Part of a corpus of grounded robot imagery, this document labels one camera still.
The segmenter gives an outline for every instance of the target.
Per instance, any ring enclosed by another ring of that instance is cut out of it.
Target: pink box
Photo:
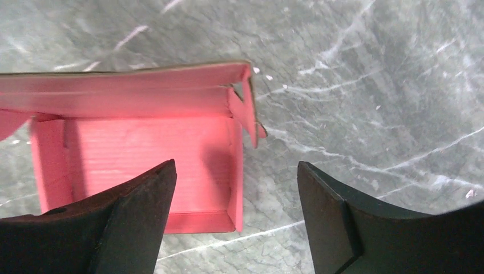
[[[254,147],[267,135],[250,63],[1,75],[0,140],[27,120],[42,212],[175,159],[165,233],[242,230],[242,128]]]

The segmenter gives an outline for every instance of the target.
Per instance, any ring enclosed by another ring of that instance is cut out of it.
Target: gray floor
[[[484,199],[479,0],[1,1],[0,72],[250,59],[245,230],[166,235],[156,273],[313,273],[299,160],[387,202]],[[26,127],[0,143],[0,217],[39,213]]]

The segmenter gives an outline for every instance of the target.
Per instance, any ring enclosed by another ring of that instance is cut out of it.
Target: red box
[[[242,128],[254,147],[266,137],[250,63],[1,75],[0,140],[31,116],[42,212],[173,158],[178,180],[165,233],[242,230]]]

